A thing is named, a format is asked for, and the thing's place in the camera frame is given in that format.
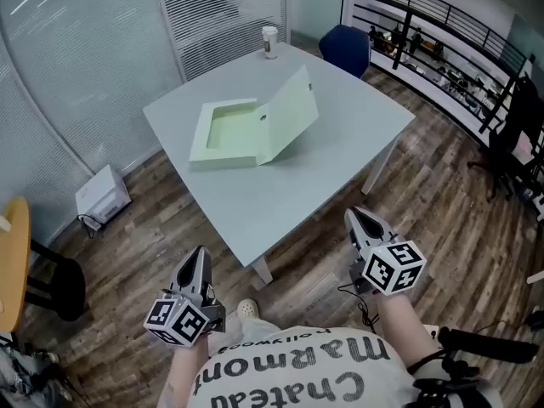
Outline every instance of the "white table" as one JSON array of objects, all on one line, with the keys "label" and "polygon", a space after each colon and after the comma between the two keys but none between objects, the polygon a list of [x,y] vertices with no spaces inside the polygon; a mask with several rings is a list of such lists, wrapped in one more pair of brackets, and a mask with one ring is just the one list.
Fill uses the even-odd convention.
[{"label": "white table", "polygon": [[[269,101],[306,65],[320,117],[271,163],[196,172],[189,154],[202,103]],[[377,157],[363,193],[387,162],[413,115],[365,82],[311,54],[281,43],[197,77],[144,108],[155,134],[189,191],[244,266],[268,284],[264,254],[331,199]]]}]

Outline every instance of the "wooden floor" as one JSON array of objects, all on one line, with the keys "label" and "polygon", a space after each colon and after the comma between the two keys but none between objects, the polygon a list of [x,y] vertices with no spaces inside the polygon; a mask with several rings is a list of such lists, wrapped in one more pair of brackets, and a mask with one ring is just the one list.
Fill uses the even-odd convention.
[{"label": "wooden floor", "polygon": [[[534,305],[525,278],[544,269],[544,240],[534,213],[515,198],[486,201],[490,177],[466,167],[479,158],[477,146],[449,118],[376,69],[369,69],[365,80],[416,119],[367,197],[359,189],[368,168],[270,251],[272,284],[261,292],[253,289],[252,271],[236,261],[160,153],[127,178],[133,203],[106,230],[90,240],[74,225],[56,244],[82,266],[88,312],[69,324],[27,306],[20,339],[60,354],[93,407],[155,406],[171,352],[142,323],[175,264],[200,244],[212,253],[216,294],[229,313],[228,332],[213,337],[212,350],[240,336],[235,307],[246,297],[255,298],[263,317],[282,327],[363,327],[356,300],[337,291],[349,280],[352,256],[343,212],[361,205],[386,218],[427,256],[429,276],[413,298],[424,323],[474,331],[505,320],[509,325],[484,333],[533,340],[528,329],[516,327]],[[47,270],[47,265],[39,269],[43,275]],[[477,362],[505,406],[532,406],[544,389],[544,352],[529,365]],[[76,399],[74,405],[83,403]]]}]

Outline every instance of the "black cable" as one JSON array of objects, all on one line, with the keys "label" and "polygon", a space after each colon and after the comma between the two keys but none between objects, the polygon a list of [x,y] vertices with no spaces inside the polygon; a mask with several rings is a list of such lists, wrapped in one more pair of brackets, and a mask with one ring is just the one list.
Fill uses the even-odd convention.
[{"label": "black cable", "polygon": [[77,394],[77,396],[79,397],[79,399],[81,399],[86,406],[88,406],[88,408],[91,408],[91,405],[89,404],[88,402],[88,397],[87,396],[83,396],[81,393],[79,393],[77,390],[76,390],[76,387],[74,386],[74,384],[72,384],[70,382],[70,380],[68,379],[68,377],[65,377],[64,378],[64,384],[66,384],[68,386],[68,388],[73,391],[75,394]]},{"label": "black cable", "polygon": [[345,284],[343,286],[340,286],[340,287],[337,287],[337,290],[339,292],[346,292],[346,293],[349,293],[351,296],[355,296],[357,299],[360,300],[360,303],[357,304],[357,308],[360,310],[360,312],[362,313],[362,320],[363,320],[363,325],[364,326],[368,326],[371,331],[376,334],[376,331],[374,330],[374,324],[376,324],[376,322],[379,321],[380,319],[380,316],[378,315],[378,313],[376,313],[376,315],[374,317],[370,317],[370,313],[368,311],[368,305],[366,304],[365,302],[365,299],[363,299],[361,296],[359,296],[357,293],[353,293],[351,291],[349,291],[348,289],[346,289],[346,287],[350,287],[352,286],[354,283],[349,283],[349,284]]},{"label": "black cable", "polygon": [[104,227],[104,224],[102,224],[100,221],[97,221],[96,218],[91,216],[90,214],[78,214],[76,216],[76,219],[79,222],[81,222],[82,227],[85,229],[85,231],[87,231],[88,238],[93,239],[94,238],[94,229],[92,229],[87,224],[85,224],[85,220],[83,218],[91,219],[93,222],[96,222],[98,225],[100,225],[100,228]]},{"label": "black cable", "polygon": [[499,325],[501,322],[504,322],[507,326],[510,326],[514,330],[518,330],[519,328],[521,328],[523,326],[523,323],[521,325],[519,325],[519,326],[515,326],[514,324],[511,324],[510,322],[508,322],[508,321],[506,321],[504,319],[500,319],[500,320],[496,320],[493,323],[490,323],[487,326],[484,326],[484,327],[478,329],[477,331],[474,332],[474,334],[480,334],[483,330],[491,328],[492,326],[495,326],[495,325]]}]

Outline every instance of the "railing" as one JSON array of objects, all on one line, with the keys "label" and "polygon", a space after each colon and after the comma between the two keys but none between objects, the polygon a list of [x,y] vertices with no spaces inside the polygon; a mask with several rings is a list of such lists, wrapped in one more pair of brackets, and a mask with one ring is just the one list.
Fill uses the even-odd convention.
[{"label": "railing", "polygon": [[485,48],[497,59],[504,61],[516,74],[519,73],[526,60],[523,53],[495,31],[443,0],[394,1],[427,14],[458,31],[470,41]]},{"label": "railing", "polygon": [[[497,57],[487,53],[477,43],[463,37],[458,31],[453,31],[448,25],[429,14],[413,7],[407,7],[403,3],[394,0],[374,1],[386,3],[405,12],[403,13],[404,16],[400,16],[398,11],[386,11],[380,7],[369,8],[357,3],[354,4],[357,9],[365,11],[365,15],[361,14],[360,10],[353,15],[355,20],[368,25],[363,30],[370,32],[370,26],[374,26],[376,29],[371,34],[373,53],[382,54],[393,60],[393,70],[396,71],[399,66],[402,66],[440,88],[478,120],[480,133],[498,128],[503,124],[502,116],[506,116],[509,112],[511,100],[509,92],[513,84],[518,80],[519,71],[514,72],[512,68],[504,65],[504,62]],[[503,70],[509,76],[507,82],[501,82],[485,68],[468,59],[452,46],[439,40],[435,35],[422,30],[418,25],[413,25],[412,16],[423,19],[443,31],[463,39],[468,46],[486,55],[491,63]],[[455,56],[458,65],[447,59],[452,56]],[[461,69],[459,67],[460,62],[464,63],[467,68],[476,69],[477,76],[468,74],[467,71]],[[544,134],[541,135],[536,147],[536,151],[539,153],[538,158],[526,166],[535,178],[544,175],[544,164],[541,159],[544,156],[543,145]]]}]

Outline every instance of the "black chair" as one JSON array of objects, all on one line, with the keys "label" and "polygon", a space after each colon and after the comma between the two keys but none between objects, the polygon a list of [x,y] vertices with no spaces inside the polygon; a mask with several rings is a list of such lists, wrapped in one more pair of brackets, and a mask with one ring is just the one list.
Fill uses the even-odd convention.
[{"label": "black chair", "polygon": [[544,107],[538,96],[534,83],[527,77],[521,77],[515,85],[510,110],[503,126],[490,131],[489,147],[480,150],[487,162],[470,161],[468,167],[481,167],[493,174],[493,190],[487,201],[496,196],[497,190],[504,184],[507,189],[507,201],[513,192],[508,177],[519,177],[524,184],[535,192],[539,192],[530,169],[531,165],[523,165],[513,154],[522,132],[529,137],[533,147],[533,156],[537,156],[536,146],[544,123]]},{"label": "black chair", "polygon": [[337,25],[321,38],[319,45],[324,60],[357,78],[363,77],[371,64],[370,38],[355,27]]},{"label": "black chair", "polygon": [[31,240],[31,250],[55,263],[55,268],[49,283],[26,277],[26,284],[41,294],[27,290],[25,301],[55,311],[62,320],[79,319],[85,312],[85,277],[79,264],[34,240]]}]

